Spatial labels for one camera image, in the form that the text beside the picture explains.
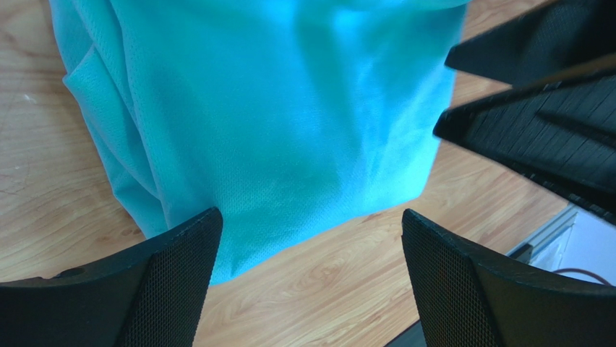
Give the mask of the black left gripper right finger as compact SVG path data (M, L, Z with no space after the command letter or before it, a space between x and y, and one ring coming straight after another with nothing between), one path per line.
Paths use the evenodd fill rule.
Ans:
M428 346L613 346L615 288L541 270L414 210L402 245Z

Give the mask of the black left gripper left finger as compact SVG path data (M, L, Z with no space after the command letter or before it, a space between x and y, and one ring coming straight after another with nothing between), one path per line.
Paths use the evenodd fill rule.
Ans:
M3 346L191 346L223 217L181 225L52 278L1 285Z

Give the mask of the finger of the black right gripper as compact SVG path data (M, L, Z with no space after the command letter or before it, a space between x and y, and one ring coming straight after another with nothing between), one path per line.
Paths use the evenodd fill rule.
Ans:
M435 136L615 222L615 73L506 90L442 113Z
M615 1L547 1L448 53L451 69L514 87L615 68Z

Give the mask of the light teal t-shirt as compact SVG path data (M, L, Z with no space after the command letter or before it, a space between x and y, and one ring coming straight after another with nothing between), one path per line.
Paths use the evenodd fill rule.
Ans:
M225 283L417 198L465 1L51 1L63 81L147 238L223 215Z

